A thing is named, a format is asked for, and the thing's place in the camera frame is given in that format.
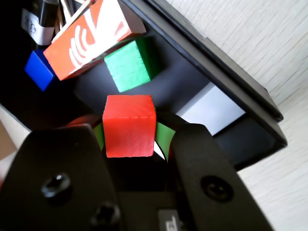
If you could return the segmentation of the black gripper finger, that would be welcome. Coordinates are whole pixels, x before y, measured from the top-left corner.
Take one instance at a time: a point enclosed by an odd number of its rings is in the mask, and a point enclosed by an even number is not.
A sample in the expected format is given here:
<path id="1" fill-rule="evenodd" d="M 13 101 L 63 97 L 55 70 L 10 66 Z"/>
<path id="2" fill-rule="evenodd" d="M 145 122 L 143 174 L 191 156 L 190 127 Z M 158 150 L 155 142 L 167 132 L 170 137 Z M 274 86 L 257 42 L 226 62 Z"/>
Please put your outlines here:
<path id="1" fill-rule="evenodd" d="M 33 131 L 0 191 L 3 231 L 117 231 L 120 210 L 90 126 Z"/>
<path id="2" fill-rule="evenodd" d="M 168 162 L 185 194 L 196 230 L 272 230 L 204 125 L 188 123 L 172 113 L 158 113 L 157 121 L 175 131 Z"/>

